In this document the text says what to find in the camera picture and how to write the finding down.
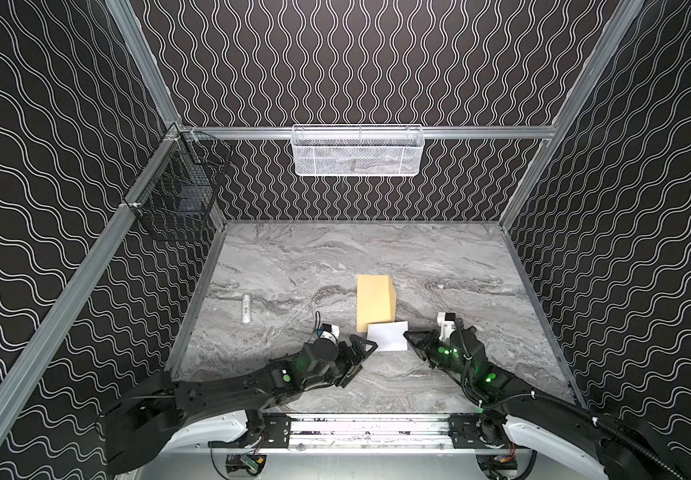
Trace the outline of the blue floral letter paper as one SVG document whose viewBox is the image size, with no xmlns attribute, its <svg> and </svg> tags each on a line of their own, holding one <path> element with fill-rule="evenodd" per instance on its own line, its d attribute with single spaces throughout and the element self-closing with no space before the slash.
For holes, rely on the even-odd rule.
<svg viewBox="0 0 691 480">
<path fill-rule="evenodd" d="M 377 352 L 407 351 L 407 329 L 406 321 L 373 323 L 367 328 L 367 339 L 377 344 Z"/>
</svg>

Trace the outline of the tan kraft envelope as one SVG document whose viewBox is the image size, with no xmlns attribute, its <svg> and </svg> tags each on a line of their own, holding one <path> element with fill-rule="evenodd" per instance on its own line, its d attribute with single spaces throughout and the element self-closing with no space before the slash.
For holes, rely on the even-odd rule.
<svg viewBox="0 0 691 480">
<path fill-rule="evenodd" d="M 357 332 L 369 325 L 395 322 L 397 292 L 389 275 L 357 276 Z"/>
</svg>

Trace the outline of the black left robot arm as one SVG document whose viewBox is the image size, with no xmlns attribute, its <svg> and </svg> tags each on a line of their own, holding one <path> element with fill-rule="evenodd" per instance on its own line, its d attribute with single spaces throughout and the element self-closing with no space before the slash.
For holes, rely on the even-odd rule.
<svg viewBox="0 0 691 480">
<path fill-rule="evenodd" d="M 337 343 L 317 338 L 295 354 L 270 360 L 249 374 L 190 382 L 156 372 L 101 415 L 106 472 L 123 474 L 151 462 L 190 424 L 239 411 L 259 412 L 304 392 L 345 387 L 379 344 L 358 335 Z"/>
</svg>

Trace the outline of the small glue stick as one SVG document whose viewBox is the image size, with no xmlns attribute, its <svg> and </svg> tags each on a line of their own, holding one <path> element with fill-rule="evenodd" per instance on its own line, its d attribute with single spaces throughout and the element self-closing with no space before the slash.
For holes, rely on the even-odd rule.
<svg viewBox="0 0 691 480">
<path fill-rule="evenodd" d="M 244 294 L 241 300 L 241 322 L 249 324 L 251 322 L 251 295 Z"/>
</svg>

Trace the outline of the aluminium corner post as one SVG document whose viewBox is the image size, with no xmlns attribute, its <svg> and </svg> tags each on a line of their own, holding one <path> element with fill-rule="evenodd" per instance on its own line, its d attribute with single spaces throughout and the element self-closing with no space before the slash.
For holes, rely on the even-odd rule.
<svg viewBox="0 0 691 480">
<path fill-rule="evenodd" d="M 180 125 L 181 118 L 131 3 L 127 0 L 108 0 L 106 5 L 161 120 L 169 125 Z"/>
<path fill-rule="evenodd" d="M 511 197 L 509 204 L 507 204 L 507 207 L 503 210 L 499 225 L 503 228 L 504 232 L 511 231 L 511 227 L 515 224 L 515 219 L 517 219 L 519 211 L 521 211 L 523 205 L 527 203 L 529 194 L 531 194 L 531 191 L 533 191 L 533 188 L 537 185 L 537 181 L 539 181 L 539 178 L 543 175 L 543 171 L 545 171 L 545 168 L 549 165 L 549 161 L 553 158 L 555 150 L 557 150 L 557 147 L 561 145 L 561 142 L 563 142 L 563 139 L 567 136 L 569 127 L 577 120 L 581 108 L 583 108 L 583 105 L 585 105 L 585 102 L 589 99 L 589 95 L 591 95 L 593 88 L 595 88 L 595 85 L 599 82 L 599 78 L 601 78 L 601 74 L 603 74 L 607 64 L 611 61 L 613 54 L 617 52 L 617 48 L 619 48 L 623 38 L 625 38 L 627 30 L 629 30 L 631 24 L 637 19 L 637 16 L 639 16 L 643 4 L 645 4 L 645 2 L 641 0 L 625 0 L 617 4 L 613 16 L 611 16 L 605 28 L 603 28 L 603 32 L 601 32 L 601 36 L 599 36 L 595 48 L 593 48 L 591 55 L 589 55 L 589 59 L 583 64 L 583 70 L 581 70 L 579 78 L 577 78 L 577 81 L 573 84 L 571 91 L 567 93 L 567 98 L 565 98 L 565 102 L 563 102 L 561 111 L 559 111 L 559 114 L 555 117 L 555 121 L 551 124 L 553 134 L 551 134 L 549 139 L 541 141 L 541 145 L 539 145 L 539 148 L 535 151 L 535 156 L 533 156 L 533 160 L 531 160 L 531 163 L 527 166 L 527 170 L 525 170 L 521 182 L 517 185 L 513 197 Z"/>
</svg>

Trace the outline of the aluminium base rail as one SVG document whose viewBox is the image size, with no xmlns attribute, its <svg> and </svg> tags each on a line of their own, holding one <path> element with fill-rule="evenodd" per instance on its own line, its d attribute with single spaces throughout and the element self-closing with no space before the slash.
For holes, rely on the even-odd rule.
<svg viewBox="0 0 691 480">
<path fill-rule="evenodd" d="M 469 414 L 284 414 L 232 412 L 178 430 L 161 453 L 188 448 L 289 452 L 317 450 L 390 452 L 536 447 L 545 452 L 595 453 L 597 434 L 579 420 L 563 427 L 537 425 L 496 413 Z"/>
</svg>

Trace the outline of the aluminium corner post right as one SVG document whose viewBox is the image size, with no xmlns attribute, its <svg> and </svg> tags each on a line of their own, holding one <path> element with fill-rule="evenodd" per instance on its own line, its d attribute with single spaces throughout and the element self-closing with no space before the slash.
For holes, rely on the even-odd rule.
<svg viewBox="0 0 691 480">
<path fill-rule="evenodd" d="M 601 74 L 603 74 L 607 64 L 611 61 L 613 54 L 617 52 L 617 48 L 619 48 L 623 38 L 625 38 L 627 30 L 629 30 L 631 24 L 637 19 L 637 16 L 639 16 L 643 4 L 645 4 L 645 2 L 641 0 L 625 0 L 617 4 L 613 16 L 611 16 L 605 28 L 603 28 L 603 32 L 601 32 L 601 36 L 599 36 L 595 48 L 593 48 L 591 55 L 589 55 L 589 59 L 583 64 L 583 70 L 581 70 L 579 78 L 577 78 L 577 81 L 573 84 L 571 91 L 567 93 L 567 98 L 565 98 L 565 102 L 563 102 L 561 111 L 559 111 L 559 114 L 555 117 L 555 121 L 551 124 L 553 134 L 551 134 L 549 139 L 541 141 L 541 145 L 539 145 L 539 148 L 535 151 L 535 156 L 533 156 L 533 160 L 531 160 L 531 163 L 527 166 L 527 170 L 525 170 L 521 182 L 517 185 L 513 197 L 511 197 L 509 204 L 507 204 L 507 207 L 503 210 L 499 225 L 503 228 L 504 232 L 511 231 L 511 227 L 515 224 L 515 219 L 517 219 L 519 211 L 521 211 L 523 205 L 527 203 L 529 194 L 531 194 L 531 191 L 533 191 L 533 188 L 537 185 L 537 181 L 539 181 L 539 178 L 543 175 L 543 171 L 545 171 L 545 168 L 549 165 L 549 161 L 553 158 L 555 150 L 557 150 L 557 147 L 561 145 L 561 142 L 563 142 L 563 139 L 567 136 L 569 127 L 577 120 L 581 108 L 583 108 L 583 105 L 585 105 L 585 102 L 589 99 L 589 95 L 591 95 L 593 88 L 595 88 L 595 85 L 599 82 L 599 78 L 601 78 Z"/>
</svg>

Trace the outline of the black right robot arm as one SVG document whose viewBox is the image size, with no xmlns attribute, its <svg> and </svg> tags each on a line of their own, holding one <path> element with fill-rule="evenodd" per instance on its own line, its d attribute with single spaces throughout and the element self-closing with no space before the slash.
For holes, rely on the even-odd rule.
<svg viewBox="0 0 691 480">
<path fill-rule="evenodd" d="M 525 447 L 589 479 L 687 476 L 647 422 L 625 422 L 532 386 L 487 359 L 475 328 L 403 336 L 421 361 L 447 374 L 479 410 L 473 432 L 487 446 Z"/>
</svg>

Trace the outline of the aluminium back crossbar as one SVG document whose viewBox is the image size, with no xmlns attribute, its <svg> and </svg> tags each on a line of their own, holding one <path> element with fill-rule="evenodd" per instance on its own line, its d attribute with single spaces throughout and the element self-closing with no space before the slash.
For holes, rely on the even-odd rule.
<svg viewBox="0 0 691 480">
<path fill-rule="evenodd" d="M 377 138 L 379 135 L 417 137 L 425 140 L 461 139 L 551 139 L 557 128 L 551 126 L 419 126 L 419 125 L 297 125 L 294 127 L 186 127 L 180 132 L 194 138 L 223 141 L 281 140 L 298 136 L 310 138 Z"/>
</svg>

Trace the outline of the aluminium left side rail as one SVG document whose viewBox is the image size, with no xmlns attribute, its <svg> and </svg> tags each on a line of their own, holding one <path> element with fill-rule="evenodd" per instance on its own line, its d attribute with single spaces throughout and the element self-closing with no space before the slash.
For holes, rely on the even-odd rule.
<svg viewBox="0 0 691 480">
<path fill-rule="evenodd" d="M 179 136 L 178 125 L 172 124 L 141 174 L 137 176 L 135 184 L 0 384 L 0 448 L 119 245 L 133 226 L 136 217 L 131 206 L 143 198 L 145 189 L 167 160 Z"/>
</svg>

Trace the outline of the aluminium corner post left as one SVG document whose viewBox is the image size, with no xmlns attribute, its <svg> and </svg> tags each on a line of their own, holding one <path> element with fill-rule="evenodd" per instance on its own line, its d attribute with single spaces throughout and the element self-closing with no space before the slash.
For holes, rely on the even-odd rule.
<svg viewBox="0 0 691 480">
<path fill-rule="evenodd" d="M 181 118 L 131 3 L 127 0 L 108 0 L 106 5 L 161 120 L 169 125 L 180 125 Z"/>
</svg>

